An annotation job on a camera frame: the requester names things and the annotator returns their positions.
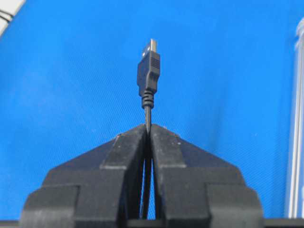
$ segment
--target black wire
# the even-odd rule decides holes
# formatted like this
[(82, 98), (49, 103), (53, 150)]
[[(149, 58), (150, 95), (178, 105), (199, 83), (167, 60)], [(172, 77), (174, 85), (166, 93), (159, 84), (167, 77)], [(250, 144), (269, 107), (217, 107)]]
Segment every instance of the black wire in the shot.
[(12, 15), (11, 13), (8, 13), (7, 11), (4, 11), (4, 10), (1, 10), (1, 9), (0, 9), (0, 12), (1, 12), (1, 13), (4, 13), (4, 14), (6, 14), (6, 15), (9, 15), (12, 19), (13, 19), (13, 17), (14, 17), (14, 15)]
[(1, 15), (0, 15), (0, 18), (3, 19), (3, 20), (5, 20), (5, 21), (7, 21), (8, 23), (10, 23), (10, 20), (9, 20), (9, 19), (7, 19), (7, 18), (5, 18), (5, 17), (3, 17), (3, 16), (1, 16)]
[(142, 218), (148, 218), (149, 200), (150, 200), (150, 186), (151, 186), (151, 158), (146, 158), (145, 162), (145, 179), (144, 179), (144, 192), (143, 192), (143, 213)]

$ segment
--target clear plastic tube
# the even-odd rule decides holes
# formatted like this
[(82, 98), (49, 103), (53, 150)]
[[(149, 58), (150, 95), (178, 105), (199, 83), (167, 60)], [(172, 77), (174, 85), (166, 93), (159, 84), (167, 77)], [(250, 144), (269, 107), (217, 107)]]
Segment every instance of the clear plastic tube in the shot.
[(304, 218), (304, 19), (297, 27), (285, 215)]

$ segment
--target usb connector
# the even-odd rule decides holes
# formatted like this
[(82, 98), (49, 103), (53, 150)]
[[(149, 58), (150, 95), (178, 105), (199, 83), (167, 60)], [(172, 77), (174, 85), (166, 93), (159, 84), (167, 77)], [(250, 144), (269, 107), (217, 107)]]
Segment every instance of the usb connector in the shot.
[[(139, 86), (139, 96), (144, 97), (145, 91), (155, 94), (157, 91), (157, 81), (160, 76), (160, 55), (156, 52), (156, 41), (151, 39), (142, 51), (142, 60), (137, 67), (137, 85)], [(142, 103), (142, 108), (146, 105), (153, 108), (154, 104)]]
[(137, 67), (137, 85), (139, 96), (142, 97), (148, 135), (151, 127), (151, 109), (154, 107), (154, 94), (157, 91), (157, 81), (160, 76), (160, 60), (161, 57), (156, 52), (156, 41), (151, 39), (143, 49), (142, 60)]

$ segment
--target blue backdrop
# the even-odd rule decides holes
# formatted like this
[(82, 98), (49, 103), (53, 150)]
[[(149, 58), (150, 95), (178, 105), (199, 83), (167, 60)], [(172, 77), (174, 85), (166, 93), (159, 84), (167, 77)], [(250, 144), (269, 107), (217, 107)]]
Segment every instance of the blue backdrop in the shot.
[(282, 217), (302, 16), (302, 0), (28, 0), (0, 38), (0, 219), (19, 218), (50, 168), (143, 123), (150, 38), (152, 122), (237, 165)]

